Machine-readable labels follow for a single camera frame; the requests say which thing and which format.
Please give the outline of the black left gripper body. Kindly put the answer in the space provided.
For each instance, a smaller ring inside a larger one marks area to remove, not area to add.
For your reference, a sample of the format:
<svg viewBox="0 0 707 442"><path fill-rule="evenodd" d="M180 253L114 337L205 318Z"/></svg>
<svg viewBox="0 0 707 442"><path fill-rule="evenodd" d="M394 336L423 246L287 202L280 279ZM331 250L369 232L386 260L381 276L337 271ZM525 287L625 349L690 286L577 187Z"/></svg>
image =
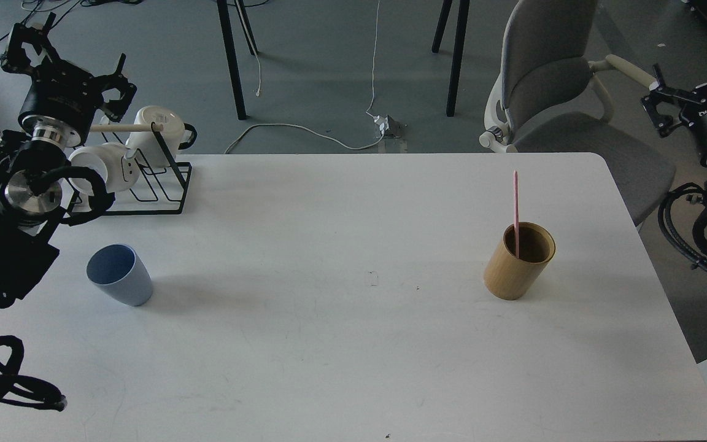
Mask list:
<svg viewBox="0 0 707 442"><path fill-rule="evenodd" d="M43 123L58 126L65 145L76 147L86 142L102 101L102 92L89 72L67 61L43 61L32 72L18 123L28 133Z"/></svg>

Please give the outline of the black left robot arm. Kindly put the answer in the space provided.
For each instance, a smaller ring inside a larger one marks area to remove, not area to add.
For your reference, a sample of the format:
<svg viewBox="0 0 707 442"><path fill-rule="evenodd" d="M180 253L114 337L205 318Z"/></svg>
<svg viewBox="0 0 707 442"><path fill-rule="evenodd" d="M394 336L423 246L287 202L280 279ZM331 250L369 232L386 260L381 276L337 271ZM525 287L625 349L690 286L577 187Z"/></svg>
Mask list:
<svg viewBox="0 0 707 442"><path fill-rule="evenodd" d="M20 129L0 130L0 309L47 274L59 254L50 244L59 225L88 223L114 204L100 174L71 165L65 149L86 142L97 111L120 121L137 90L122 73L124 55L101 76L62 59L48 38L55 19L51 12L41 27L15 23L0 56L4 72L31 79ZM56 386L20 374L23 353L21 339L0 336L0 403L65 409Z"/></svg>

